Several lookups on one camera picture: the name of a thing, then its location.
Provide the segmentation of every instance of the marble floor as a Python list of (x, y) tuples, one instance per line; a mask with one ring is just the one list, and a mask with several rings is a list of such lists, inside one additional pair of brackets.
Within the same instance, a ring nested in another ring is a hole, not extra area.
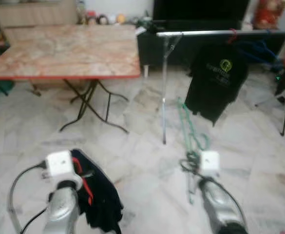
[[(17, 83), (9, 97), (0, 94), (0, 234), (13, 234), (6, 211), (7, 192), (17, 174), (40, 162), (49, 153), (80, 148), (97, 162), (115, 183), (125, 209), (120, 222), (123, 234), (208, 234), (209, 221), (200, 192), (190, 205), (186, 175), (178, 160), (185, 146), (176, 107), (185, 98), (190, 78), (179, 68), (169, 69), (167, 85), (167, 145), (161, 142), (161, 73), (151, 70), (148, 78), (107, 80), (112, 91), (129, 97), (126, 103), (112, 100), (110, 118), (130, 133), (100, 122), (87, 112), (77, 124), (62, 133), (59, 128), (76, 117), (79, 102), (70, 105), (74, 94), (52, 89), (37, 97), (27, 83)], [(211, 140), (220, 154), (219, 181), (243, 207), (250, 234), (285, 232), (285, 136), (281, 137), (282, 105), (272, 101), (259, 108), (254, 104), (272, 97), (273, 75), (252, 68), (237, 100), (215, 125), (192, 116), (199, 132)], [(107, 96), (96, 90), (92, 104), (104, 114)], [(17, 185), (15, 206), (21, 223), (46, 206), (50, 185), (40, 171), (25, 175)], [(40, 234), (44, 216), (27, 233)], [(77, 222), (76, 234), (100, 233)]]

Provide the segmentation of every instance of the black cloth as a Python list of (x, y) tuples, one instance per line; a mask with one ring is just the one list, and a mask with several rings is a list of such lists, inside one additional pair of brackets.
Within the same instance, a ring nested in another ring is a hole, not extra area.
[(73, 158), (78, 159), (84, 173), (94, 172), (92, 177), (86, 178), (93, 194), (91, 205), (85, 186), (77, 192), (80, 214), (85, 212), (87, 223), (93, 228), (99, 227), (105, 232), (114, 230), (116, 234), (121, 234), (118, 222), (122, 219), (121, 210), (124, 207), (116, 188), (104, 172), (81, 150), (71, 150), (71, 154)]
[(191, 66), (192, 82), (185, 105), (215, 124), (226, 106), (235, 101), (247, 72), (247, 63), (234, 46), (203, 46)]

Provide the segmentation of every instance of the red decoration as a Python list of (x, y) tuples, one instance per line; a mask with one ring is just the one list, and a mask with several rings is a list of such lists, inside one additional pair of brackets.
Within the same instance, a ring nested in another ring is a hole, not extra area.
[(255, 28), (277, 29), (284, 9), (285, 0), (260, 0), (255, 14)]
[(95, 11), (87, 11), (87, 16), (96, 17), (96, 13), (95, 13)]

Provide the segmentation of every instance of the black cable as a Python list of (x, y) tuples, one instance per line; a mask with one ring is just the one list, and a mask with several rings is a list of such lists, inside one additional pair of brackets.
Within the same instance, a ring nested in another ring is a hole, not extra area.
[[(186, 166), (184, 165), (184, 162), (187, 162), (188, 165), (189, 165), (189, 167), (186, 167)], [(198, 166), (199, 166), (199, 164), (198, 164), (197, 159), (196, 159), (195, 157), (193, 157), (193, 155), (187, 154), (187, 159), (181, 159), (181, 160), (179, 161), (179, 164), (180, 164), (180, 166), (182, 167), (182, 170), (183, 170), (183, 171), (186, 171), (186, 172), (188, 172), (188, 173), (193, 173), (194, 175), (201, 177), (203, 180), (207, 180), (207, 181), (210, 181), (210, 182), (214, 183), (214, 184), (217, 185), (220, 189), (222, 189), (226, 194), (228, 194), (229, 197), (233, 200), (233, 202), (234, 202), (235, 205), (237, 206), (239, 212), (241, 213), (242, 220), (243, 220), (243, 222), (244, 222), (244, 224), (245, 224), (245, 228), (247, 228), (247, 222), (246, 222), (246, 219), (245, 219), (245, 215), (244, 215), (244, 212), (243, 212), (241, 206), (239, 205), (239, 203), (235, 200), (235, 198), (233, 197), (233, 195), (231, 195), (231, 194), (228, 192), (228, 190), (226, 190), (226, 189), (224, 188), (223, 185), (221, 185), (220, 183), (218, 183), (217, 181), (215, 181), (213, 178), (203, 176), (203, 175), (201, 175), (200, 173), (197, 172), (197, 171), (198, 171)]]
[(35, 215), (34, 217), (32, 217), (24, 226), (24, 228), (22, 229), (22, 231), (20, 232), (20, 234), (24, 234), (27, 227), (36, 219), (38, 218), (42, 213), (44, 213), (46, 211), (46, 208), (41, 210), (37, 215)]
[(40, 164), (37, 164), (37, 165), (34, 165), (32, 167), (29, 167), (27, 169), (25, 169), (24, 171), (22, 171), (17, 177), (16, 179), (14, 180), (14, 182), (12, 183), (11, 185), (11, 188), (10, 188), (10, 191), (9, 191), (9, 195), (8, 195), (8, 212), (10, 214), (10, 218), (15, 226), (15, 229), (17, 231), (17, 233), (20, 233), (22, 231), (22, 228), (21, 228), (21, 225), (20, 225), (20, 222), (17, 218), (17, 214), (16, 214), (16, 211), (15, 211), (15, 208), (14, 208), (14, 204), (13, 204), (13, 193), (14, 193), (14, 189), (15, 189), (15, 186), (17, 184), (17, 181), (20, 179), (20, 177), (25, 174), (26, 172), (34, 169), (34, 168), (43, 168), (45, 169), (46, 168), (46, 162), (43, 161), (41, 162)]

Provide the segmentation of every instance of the black t-shirt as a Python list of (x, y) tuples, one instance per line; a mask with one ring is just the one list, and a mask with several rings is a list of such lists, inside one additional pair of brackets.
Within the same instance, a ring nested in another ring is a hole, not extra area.
[(215, 124), (228, 103), (235, 101), (247, 71), (244, 58), (232, 45), (203, 46), (191, 67), (186, 106)]

